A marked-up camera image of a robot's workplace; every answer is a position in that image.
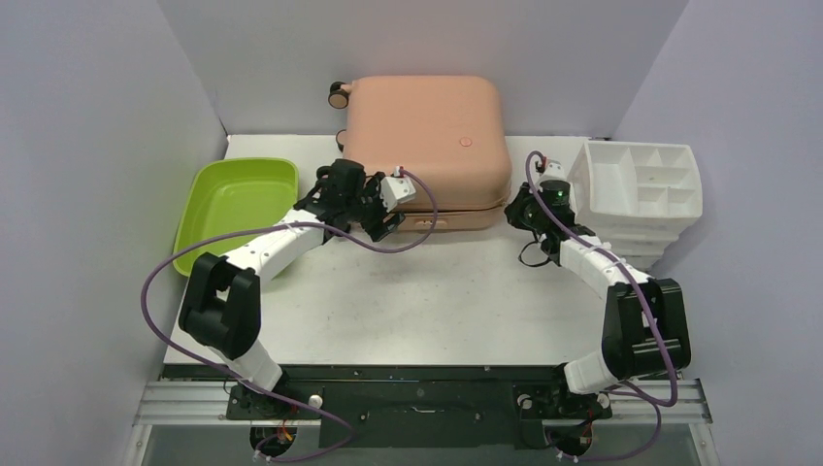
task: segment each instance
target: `suitcase wheel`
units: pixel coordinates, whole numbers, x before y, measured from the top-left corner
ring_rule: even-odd
[[[335,135],[335,142],[337,142],[337,149],[342,152],[344,144],[346,143],[346,131],[344,129],[337,132]]]
[[[348,106],[348,92],[343,90],[343,85],[340,81],[332,83],[329,87],[329,105],[335,109],[344,109]]]

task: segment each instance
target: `compartment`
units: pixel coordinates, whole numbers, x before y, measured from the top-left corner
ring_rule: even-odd
[[[676,167],[635,167],[637,183],[659,186],[681,185],[689,176],[689,170]]]
[[[669,188],[669,213],[676,217],[694,217],[701,215],[703,206],[698,192],[694,189]]]
[[[591,145],[591,210],[633,215],[638,209],[637,176],[625,146]]]
[[[660,154],[654,146],[630,146],[632,161],[638,166],[659,167],[663,163]]]
[[[691,168],[688,148],[661,147],[657,149],[664,167]]]
[[[665,216],[668,200],[665,187],[638,187],[638,216]]]

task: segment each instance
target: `black bracket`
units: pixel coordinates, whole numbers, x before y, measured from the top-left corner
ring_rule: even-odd
[[[325,394],[325,387],[319,383],[278,383],[278,394],[294,400],[307,402],[312,395]],[[229,392],[226,418],[229,420],[260,419],[317,419],[320,415],[306,410],[292,410],[292,406],[270,396],[262,395],[237,383]]]
[[[569,204],[569,183],[547,180],[540,184],[540,188],[541,199],[564,226],[577,235],[594,235],[592,230],[575,223],[575,211]],[[552,262],[560,265],[560,244],[569,237],[543,212],[528,183],[520,186],[517,196],[504,209],[504,214],[509,225],[532,232],[536,239],[541,238],[541,250]]]
[[[218,291],[229,290],[225,301]],[[178,320],[181,330],[229,359],[246,354],[260,333],[260,278],[204,252],[194,261]]]
[[[597,394],[578,395],[571,393],[566,385],[561,364],[553,368],[555,378],[541,382],[518,382],[512,385],[512,403],[517,409],[519,436],[514,443],[516,449],[545,449],[546,442],[553,437],[552,444],[579,442],[585,427],[584,421],[594,421],[611,417],[611,408],[603,408]],[[575,419],[580,423],[546,428],[544,420]]]
[[[380,198],[384,178],[383,172],[367,177],[363,165],[339,158],[317,169],[317,182],[294,209],[311,212],[318,220],[345,232],[352,223],[360,223],[372,241],[378,242],[406,218],[396,213],[386,219],[388,211]],[[326,233],[325,240],[332,236]]]
[[[680,285],[650,279],[640,288],[675,368],[686,367],[692,353]],[[666,370],[651,331],[643,326],[640,299],[626,283],[609,288],[601,349],[609,371],[620,380]]]

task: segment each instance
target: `screw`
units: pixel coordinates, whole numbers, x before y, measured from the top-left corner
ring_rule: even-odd
[[[532,409],[532,397],[523,393],[522,395],[517,397],[517,406],[524,410],[531,410]]]
[[[314,394],[309,397],[309,406],[312,408],[320,408],[323,406],[323,397],[318,394]]]
[[[597,402],[603,407],[603,409],[606,409],[611,405],[611,400],[609,400],[609,396],[605,393],[600,393],[597,395]]]

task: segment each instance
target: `wire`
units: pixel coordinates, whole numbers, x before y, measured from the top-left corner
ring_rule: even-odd
[[[292,437],[291,434],[288,433],[288,429],[285,428],[285,422],[288,420],[288,417],[290,415],[293,415],[295,413],[297,413],[297,407],[294,406],[294,405],[291,405],[291,413],[288,413],[285,416],[283,416],[283,422],[280,423],[280,432],[283,434],[282,436],[283,436],[284,440],[287,440],[289,442],[293,442],[294,437]]]
[[[550,449],[552,447],[556,447],[557,443],[560,442],[561,440],[564,440],[564,439],[573,440],[573,439],[578,439],[580,437],[583,437],[585,435],[586,431],[592,428],[592,424],[594,423],[594,421],[599,419],[603,415],[602,407],[600,406],[600,404],[596,400],[593,402],[593,406],[601,408],[601,410],[595,415],[594,411],[591,408],[589,408],[587,410],[588,418],[584,419],[579,424],[570,426],[567,429],[563,429],[562,432],[557,432],[557,431],[546,432],[546,430],[543,429],[543,434],[545,435],[545,445],[541,445],[541,446],[537,446],[537,447],[535,447],[533,445],[529,445],[529,443],[526,441],[525,435],[523,435],[522,422],[518,422],[519,427],[517,429],[517,433],[520,436],[520,442],[523,445],[525,445],[526,447],[528,447],[529,449]],[[520,407],[520,410],[519,410],[519,417],[520,417],[519,420],[520,421],[523,420],[523,411],[524,411],[524,409],[522,407]],[[580,427],[583,427],[583,431],[582,431],[582,433],[579,434],[579,436],[576,436],[575,432],[577,432],[577,430]]]
[[[632,276],[632,273],[629,272],[629,269],[620,262],[620,259],[612,254],[608,250],[604,250],[599,247],[595,247],[588,241],[580,238],[574,231],[569,229],[566,225],[564,225],[558,218],[555,216],[548,206],[545,204],[543,199],[541,198],[538,188],[535,186],[535,182],[532,179],[532,171],[531,171],[531,162],[534,157],[540,157],[541,159],[545,160],[545,157],[539,150],[533,150],[529,153],[529,156],[526,157],[526,180],[529,183],[529,187],[532,190],[532,195],[535,196],[535,199],[538,201],[538,204],[543,209],[543,212],[551,219],[551,221],[560,228],[563,233],[565,233],[569,238],[577,241],[578,243],[584,245],[586,248],[591,248],[595,250],[600,255],[604,256],[608,260],[612,261],[617,269],[626,277],[626,280],[629,281],[629,284],[632,286],[632,289],[635,291],[635,294],[638,296],[638,300],[641,303],[642,312],[645,315],[646,320],[648,321],[649,330],[651,330],[651,334],[654,336],[654,341],[657,344],[657,349],[660,350],[661,356],[663,356],[663,365],[666,366],[666,373],[669,375],[669,385],[672,391],[671,397],[669,400],[660,400],[658,398],[654,398],[647,393],[643,393],[642,391],[638,392],[638,396],[641,399],[648,401],[654,405],[662,406],[665,408],[670,408],[677,403],[677,374],[675,373],[675,365],[672,362],[672,357],[669,356],[669,351],[666,349],[666,344],[663,342],[663,337],[660,335],[660,330],[657,328],[657,323],[655,322],[654,315],[651,313],[651,308],[648,306],[648,302],[645,299],[645,295],[643,295],[641,286],[638,284],[638,281]]]
[[[400,248],[397,248],[397,249],[380,248],[380,247],[376,247],[374,245],[370,245],[368,243],[365,243],[364,241],[359,240],[359,239],[349,235],[345,231],[343,231],[339,228],[335,228],[333,226],[327,225],[325,223],[297,221],[297,222],[290,223],[290,224],[278,224],[278,225],[273,225],[273,226],[267,226],[267,227],[264,227],[264,228],[254,228],[254,229],[250,229],[250,230],[243,230],[243,231],[236,231],[236,232],[233,232],[233,233],[226,233],[226,234],[223,234],[223,235],[215,236],[213,238],[209,238],[207,240],[200,241],[200,242],[195,243],[193,245],[190,245],[186,248],[183,248],[182,250],[172,254],[171,256],[167,257],[166,259],[163,259],[159,264],[157,264],[156,267],[154,267],[153,270],[151,270],[151,272],[148,273],[148,276],[146,277],[146,281],[143,282],[143,287],[140,290],[140,308],[141,308],[141,311],[143,313],[143,320],[146,321],[146,325],[148,325],[148,328],[151,330],[151,332],[154,333],[154,335],[157,336],[157,338],[160,339],[160,341],[165,343],[170,348],[172,348],[174,350],[177,350],[180,353],[182,353],[182,354],[184,354],[184,355],[186,355],[186,356],[188,356],[188,357],[190,357],[190,358],[192,358],[192,359],[194,359],[194,360],[196,360],[196,361],[198,361],[202,364],[205,364],[205,365],[207,365],[207,366],[209,366],[209,367],[211,367],[211,368],[213,368],[213,369],[215,369],[215,370],[217,370],[217,371],[219,371],[219,372],[221,372],[221,373],[223,373],[227,376],[230,376],[230,377],[233,377],[233,378],[237,379],[238,382],[242,383],[243,385],[245,385],[246,387],[248,387],[248,388],[250,388],[254,391],[257,391],[258,393],[262,393],[264,395],[270,396],[270,397],[272,397],[276,400],[279,400],[281,402],[288,403],[292,406],[296,406],[299,409],[306,410],[306,411],[321,415],[323,417],[326,417],[327,419],[330,419],[330,420],[333,420],[333,421],[339,423],[341,426],[345,427],[346,430],[348,431],[348,433],[347,433],[347,435],[344,439],[340,440],[339,442],[337,442],[336,444],[334,444],[330,447],[327,447],[325,449],[320,449],[320,450],[312,452],[312,453],[304,454],[302,456],[296,456],[296,457],[293,457],[293,458],[272,458],[272,461],[274,461],[274,462],[293,463],[293,462],[303,461],[303,460],[310,459],[310,458],[315,458],[315,457],[321,456],[323,454],[326,454],[330,451],[334,451],[335,449],[338,449],[338,448],[342,447],[343,445],[347,444],[348,442],[350,442],[354,438],[354,427],[352,427],[351,424],[346,422],[344,419],[342,419],[338,416],[335,416],[335,415],[333,415],[333,414],[331,414],[327,411],[324,411],[324,410],[319,409],[319,408],[315,408],[313,406],[310,406],[310,405],[308,405],[306,403],[303,403],[301,401],[294,400],[294,399],[289,398],[287,396],[280,395],[278,393],[275,393],[271,390],[267,390],[267,389],[265,389],[265,388],[263,388],[259,385],[256,385],[254,383],[244,381],[243,377],[240,374],[232,371],[228,367],[225,367],[225,366],[222,366],[220,364],[211,362],[209,359],[206,359],[203,356],[195,354],[193,351],[185,349],[181,345],[173,342],[172,339],[168,335],[163,333],[163,331],[160,330],[159,327],[157,327],[157,324],[154,323],[154,320],[151,318],[151,314],[148,312],[148,288],[151,285],[151,282],[154,280],[154,278],[157,277],[157,274],[159,274],[160,271],[163,270],[164,268],[168,267],[169,264],[171,264],[175,259],[177,259],[178,257],[181,257],[183,255],[186,255],[189,252],[192,252],[193,250],[197,250],[198,248],[201,248],[205,245],[210,245],[211,243],[216,243],[218,241],[227,240],[229,238],[237,238],[237,237],[241,237],[241,236],[250,236],[250,235],[260,235],[260,234],[264,234],[264,233],[272,233],[272,232],[275,232],[275,231],[281,231],[281,230],[286,230],[286,229],[295,228],[295,227],[296,228],[303,228],[303,227],[321,228],[321,229],[329,231],[329,232],[331,232],[331,233],[333,233],[337,236],[341,236],[343,238],[346,238],[349,241],[352,241],[354,244],[356,244],[358,246],[361,246],[361,247],[363,247],[367,250],[373,250],[375,252],[381,252],[381,253],[385,253],[385,254],[393,254],[393,253],[403,252],[403,251],[415,248],[415,247],[419,246],[421,243],[423,243],[424,241],[426,241],[426,239],[428,239],[428,237],[431,236],[432,232],[434,232],[435,227],[437,226],[437,219],[438,219],[437,202],[435,201],[432,190],[429,188],[429,186],[426,185],[426,183],[423,182],[423,180],[418,178],[415,174],[410,173],[410,172],[408,172],[408,171],[406,171],[405,169],[402,169],[402,168],[400,169],[400,174],[404,175],[404,176],[408,176],[413,181],[417,182],[417,184],[420,185],[420,187],[423,189],[423,191],[426,192],[426,195],[429,197],[429,200],[432,203],[432,225],[431,225],[431,227],[422,236],[420,236],[420,238],[418,238],[417,240],[415,240],[412,243],[409,243],[409,244],[407,244],[403,247],[400,247]],[[262,441],[260,441],[257,444],[257,446],[255,447],[255,454],[258,451],[260,451],[260,449],[263,446],[265,446],[266,443],[273,440],[274,438],[277,438],[277,433],[274,436],[270,436],[270,437],[265,438]]]
[[[643,398],[641,396],[644,393],[642,393],[642,390],[640,390],[636,385],[634,385],[633,383],[628,383],[628,382],[623,382],[622,384],[624,384],[627,387],[635,390],[635,393],[627,391],[627,392],[622,392],[622,393],[616,393],[615,392],[613,394],[620,394],[620,395],[624,395],[624,396],[632,396],[632,397],[635,397],[635,398],[641,398],[642,400],[645,400],[645,398]],[[557,449],[557,447],[555,447],[555,450],[557,450],[557,453],[558,453],[559,456],[564,457],[566,459],[572,459],[574,462],[578,462],[578,461],[589,461],[589,462],[592,462],[592,461],[622,461],[624,459],[633,458],[633,457],[643,453],[644,451],[650,449],[651,446],[654,445],[655,442],[657,442],[657,438],[660,437],[660,431],[663,428],[663,417],[660,414],[660,408],[658,408],[657,404],[655,404],[655,403],[650,403],[650,404],[651,404],[651,407],[654,408],[654,414],[657,415],[657,422],[654,426],[654,432],[651,434],[651,438],[648,439],[648,442],[646,442],[645,444],[643,444],[642,446],[640,446],[636,449],[633,449],[633,450],[628,451],[626,453],[613,454],[613,455],[607,455],[607,456],[572,456],[570,454],[564,453],[563,451]]]
[[[524,252],[525,252],[525,251],[526,251],[526,250],[527,250],[530,246],[533,246],[533,245],[538,245],[538,244],[540,243],[540,239],[538,238],[537,233],[532,232],[532,235],[535,237],[535,241],[532,241],[532,242],[526,243],[526,246],[524,246],[524,247],[523,247],[523,249],[522,249],[522,250],[520,250],[520,254],[518,254],[518,255],[517,255],[517,261],[518,261],[518,262],[520,262],[521,264],[525,265],[526,267],[531,267],[531,268],[533,268],[533,269],[534,269],[534,268],[543,267],[544,265],[547,265],[549,262],[551,262],[551,258],[549,258],[549,257],[547,256],[547,257],[546,257],[546,259],[545,259],[543,262],[538,262],[538,263],[536,263],[536,264],[528,264],[528,263],[526,263],[526,261],[525,261],[525,260],[523,260],[523,253],[524,253]]]

